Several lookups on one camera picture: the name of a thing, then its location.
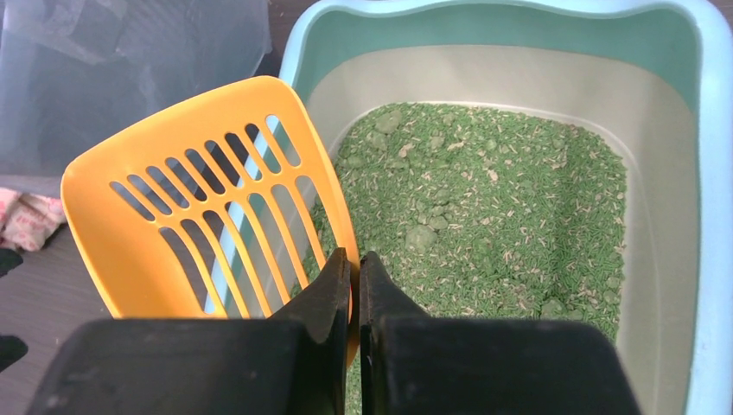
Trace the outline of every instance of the dark wooden floor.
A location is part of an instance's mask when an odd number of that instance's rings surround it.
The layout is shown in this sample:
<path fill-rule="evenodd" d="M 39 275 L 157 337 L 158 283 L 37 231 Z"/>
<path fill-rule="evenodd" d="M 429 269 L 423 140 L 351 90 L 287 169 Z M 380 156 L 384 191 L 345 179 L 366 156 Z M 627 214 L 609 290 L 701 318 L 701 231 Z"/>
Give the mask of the dark wooden floor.
<path fill-rule="evenodd" d="M 284 50 L 295 20 L 314 0 L 270 0 L 273 46 Z M 733 0 L 714 0 L 733 22 Z M 49 248 L 0 278 L 0 334 L 15 334 L 28 354 L 0 373 L 0 415 L 22 415 L 58 347 L 82 323 L 108 317 L 76 250 L 61 231 Z"/>

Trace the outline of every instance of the litter clump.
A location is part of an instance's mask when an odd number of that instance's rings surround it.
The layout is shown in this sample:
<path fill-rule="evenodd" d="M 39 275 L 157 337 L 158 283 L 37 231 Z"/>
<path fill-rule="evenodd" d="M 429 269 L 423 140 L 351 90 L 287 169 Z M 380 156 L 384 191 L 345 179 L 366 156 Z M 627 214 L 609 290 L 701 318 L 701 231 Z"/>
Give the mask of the litter clump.
<path fill-rule="evenodd" d="M 485 107 L 393 104 L 357 121 L 339 160 L 360 247 L 431 315 L 576 320 L 615 338 L 626 170 L 595 133 Z M 312 216 L 328 255 L 320 205 Z M 312 255 L 304 265 L 317 276 Z M 347 407 L 358 406 L 354 362 Z"/>

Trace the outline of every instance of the blue litter box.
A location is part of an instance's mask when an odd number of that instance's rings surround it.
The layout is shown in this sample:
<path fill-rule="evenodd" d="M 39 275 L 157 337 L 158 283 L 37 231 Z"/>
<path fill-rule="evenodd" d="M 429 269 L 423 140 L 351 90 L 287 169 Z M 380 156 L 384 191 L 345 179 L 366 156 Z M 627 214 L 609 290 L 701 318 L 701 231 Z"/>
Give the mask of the blue litter box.
<path fill-rule="evenodd" d="M 648 414 L 730 414 L 733 41 L 711 4 L 322 1 L 293 28 L 281 78 L 333 156 L 357 119 L 392 102 L 490 105 L 599 133 L 628 168 L 616 345 L 637 399 Z M 242 274 L 229 235 L 222 245 Z M 217 266 L 214 278 L 226 292 Z"/>

